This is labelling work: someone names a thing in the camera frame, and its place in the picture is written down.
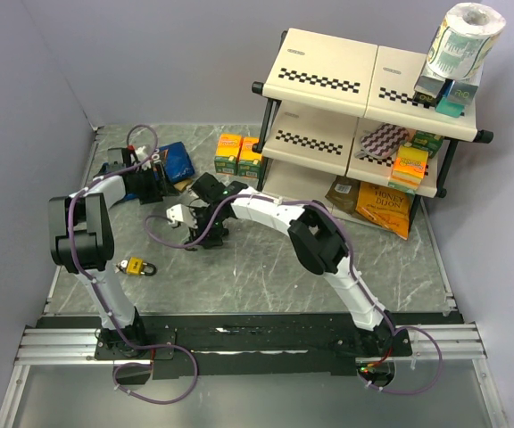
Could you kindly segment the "yellow padlock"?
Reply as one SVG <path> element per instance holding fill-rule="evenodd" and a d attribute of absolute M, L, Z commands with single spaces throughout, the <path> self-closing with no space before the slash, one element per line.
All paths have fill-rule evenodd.
<path fill-rule="evenodd" d="M 118 271 L 129 276 L 154 276 L 157 267 L 137 257 L 124 259 L 115 265 Z"/>

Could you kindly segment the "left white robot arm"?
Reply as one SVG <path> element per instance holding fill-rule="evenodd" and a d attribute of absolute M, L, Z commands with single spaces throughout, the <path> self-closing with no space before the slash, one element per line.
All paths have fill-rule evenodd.
<path fill-rule="evenodd" d="M 130 196 L 142 204 L 160 202 L 173 185 L 160 163 L 145 162 L 147 149 L 110 149 L 84 193 L 48 202 L 50 253 L 85 285 L 101 318 L 98 343 L 118 357 L 144 355 L 148 337 L 137 308 L 122 290 L 112 259 L 114 236 L 109 208 Z"/>

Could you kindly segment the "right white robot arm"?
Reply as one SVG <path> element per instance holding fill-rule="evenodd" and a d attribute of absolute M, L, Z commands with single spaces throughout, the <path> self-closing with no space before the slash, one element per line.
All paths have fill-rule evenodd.
<path fill-rule="evenodd" d="M 323 277 L 336 291 L 355 327 L 363 331 L 362 348 L 371 355 L 391 353 L 394 323 L 353 265 L 352 245 L 322 203 L 284 201 L 238 181 L 223 185 L 208 173 L 194 182 L 192 190 L 203 206 L 172 209 L 189 229 L 188 245 L 221 246 L 228 235 L 224 222 L 230 218 L 251 220 L 282 233 L 302 267 Z"/>

